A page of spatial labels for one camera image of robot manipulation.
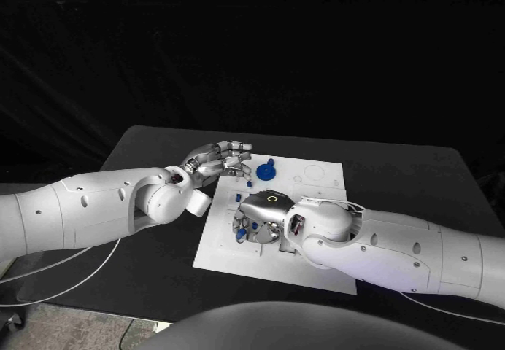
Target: table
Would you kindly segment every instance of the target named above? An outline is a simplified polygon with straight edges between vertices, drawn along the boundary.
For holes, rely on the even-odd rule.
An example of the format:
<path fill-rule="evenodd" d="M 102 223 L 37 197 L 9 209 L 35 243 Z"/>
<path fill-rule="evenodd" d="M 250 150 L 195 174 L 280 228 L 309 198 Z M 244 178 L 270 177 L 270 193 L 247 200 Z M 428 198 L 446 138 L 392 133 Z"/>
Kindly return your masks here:
<path fill-rule="evenodd" d="M 504 236 L 476 181 L 457 151 L 450 148 L 136 125 L 124 133 L 101 170 L 177 165 L 199 145 L 228 139 L 252 143 L 258 154 L 342 163 L 348 200 L 369 209 L 413 215 L 457 230 Z M 215 184 L 203 188 L 203 192 L 212 196 Z M 358 296 L 351 296 L 193 268 L 205 220 L 206 215 L 198 219 L 185 212 L 170 224 L 124 238 L 102 270 L 78 289 L 50 302 L 177 322 L 234 303 L 286 300 L 378 315 L 473 349 L 482 349 L 485 341 L 501 341 L 499 325 L 433 311 L 397 292 L 365 282 L 356 282 Z M 74 261 L 27 278 L 19 300 L 46 298 L 79 282 L 98 267 L 113 246 L 114 243 L 95 247 Z M 72 253 L 43 253 L 39 266 Z M 416 298 L 433 306 L 505 320 L 505 311 L 473 300 L 439 295 L 416 295 Z"/>

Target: metal robot hand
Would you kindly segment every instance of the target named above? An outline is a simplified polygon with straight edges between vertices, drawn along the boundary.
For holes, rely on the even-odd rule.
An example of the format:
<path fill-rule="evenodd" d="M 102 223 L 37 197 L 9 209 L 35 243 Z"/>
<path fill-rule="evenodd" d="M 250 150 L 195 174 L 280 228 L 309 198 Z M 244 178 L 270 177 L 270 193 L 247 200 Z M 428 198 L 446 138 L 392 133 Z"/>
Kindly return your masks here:
<path fill-rule="evenodd" d="M 222 141 L 196 148 L 182 162 L 182 168 L 192 176 L 195 188 L 211 184 L 218 176 L 244 177 L 251 180 L 251 168 L 242 161 L 251 159 L 252 145 Z"/>
<path fill-rule="evenodd" d="M 239 243 L 247 239 L 255 243 L 274 243 L 284 230 L 286 214 L 294 202 L 290 197 L 273 190 L 250 195 L 239 204 L 234 216 L 232 229 Z M 250 230 L 250 223 L 257 222 L 260 230 Z M 261 234 L 261 227 L 267 225 L 267 234 Z"/>

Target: blue knob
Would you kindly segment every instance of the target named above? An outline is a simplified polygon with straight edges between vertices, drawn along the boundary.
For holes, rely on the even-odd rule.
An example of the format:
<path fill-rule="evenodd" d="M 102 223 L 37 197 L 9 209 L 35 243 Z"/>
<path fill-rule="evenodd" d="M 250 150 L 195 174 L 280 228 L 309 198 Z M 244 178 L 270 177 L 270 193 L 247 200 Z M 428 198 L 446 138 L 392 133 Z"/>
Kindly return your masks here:
<path fill-rule="evenodd" d="M 245 234 L 247 234 L 245 228 L 241 228 L 238 233 L 235 234 L 237 240 L 239 240 L 244 237 Z"/>
<path fill-rule="evenodd" d="M 274 160 L 268 159 L 267 164 L 261 164 L 255 169 L 255 175 L 260 180 L 270 181 L 276 177 Z"/>

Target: small blue part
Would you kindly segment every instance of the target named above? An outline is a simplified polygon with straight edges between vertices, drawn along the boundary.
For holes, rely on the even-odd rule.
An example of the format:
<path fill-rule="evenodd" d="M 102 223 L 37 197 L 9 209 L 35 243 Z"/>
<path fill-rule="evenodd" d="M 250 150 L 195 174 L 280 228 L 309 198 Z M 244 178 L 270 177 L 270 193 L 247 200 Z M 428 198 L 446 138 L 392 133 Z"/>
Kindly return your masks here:
<path fill-rule="evenodd" d="M 267 164 L 261 164 L 255 169 L 255 175 L 260 180 L 270 181 L 276 177 L 274 160 L 268 159 Z"/>
<path fill-rule="evenodd" d="M 239 240 L 247 234 L 245 228 L 241 228 L 238 233 L 235 234 L 237 240 Z"/>

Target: black curtain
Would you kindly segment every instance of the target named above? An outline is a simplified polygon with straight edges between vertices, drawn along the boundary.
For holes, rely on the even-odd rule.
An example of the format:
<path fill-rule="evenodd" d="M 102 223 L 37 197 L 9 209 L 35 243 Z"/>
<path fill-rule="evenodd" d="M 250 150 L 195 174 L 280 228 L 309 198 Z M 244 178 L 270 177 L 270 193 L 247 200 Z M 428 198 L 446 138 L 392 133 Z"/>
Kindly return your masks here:
<path fill-rule="evenodd" d="M 4 154 L 95 170 L 140 124 L 434 144 L 476 177 L 504 162 L 492 3 L 0 6 Z"/>

